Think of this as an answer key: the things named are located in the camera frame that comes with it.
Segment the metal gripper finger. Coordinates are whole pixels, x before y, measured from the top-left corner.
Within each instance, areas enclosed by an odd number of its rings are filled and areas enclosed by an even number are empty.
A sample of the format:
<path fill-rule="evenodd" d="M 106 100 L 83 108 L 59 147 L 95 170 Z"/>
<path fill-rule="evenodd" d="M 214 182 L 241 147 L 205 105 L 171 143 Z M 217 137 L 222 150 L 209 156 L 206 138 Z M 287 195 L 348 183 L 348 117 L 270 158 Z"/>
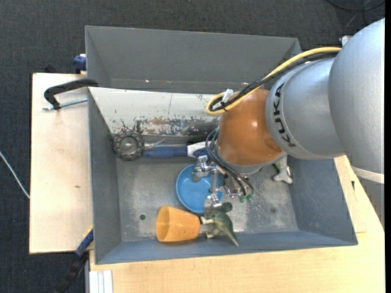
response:
<path fill-rule="evenodd" d="M 222 201 L 217 194 L 208 195 L 203 202 L 203 214 L 205 217 L 210 217 L 213 211 L 222 207 Z"/>
<path fill-rule="evenodd" d="M 199 182 L 202 178 L 213 175 L 216 172 L 216 167 L 208 163 L 208 156 L 199 156 L 191 173 L 192 180 Z"/>

